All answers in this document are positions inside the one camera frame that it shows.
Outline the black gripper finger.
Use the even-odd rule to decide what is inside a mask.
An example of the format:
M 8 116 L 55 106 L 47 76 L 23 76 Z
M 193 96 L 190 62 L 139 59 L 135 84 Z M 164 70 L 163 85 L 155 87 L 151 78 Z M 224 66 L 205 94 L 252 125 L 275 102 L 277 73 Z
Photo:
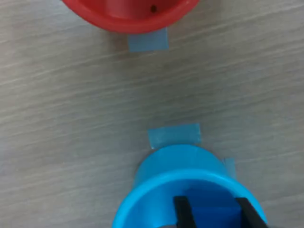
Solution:
M 175 196 L 173 198 L 177 218 L 177 228 L 196 228 L 190 203 L 186 196 Z
M 235 200 L 241 207 L 241 228 L 267 228 L 267 224 L 247 198 L 235 198 Z

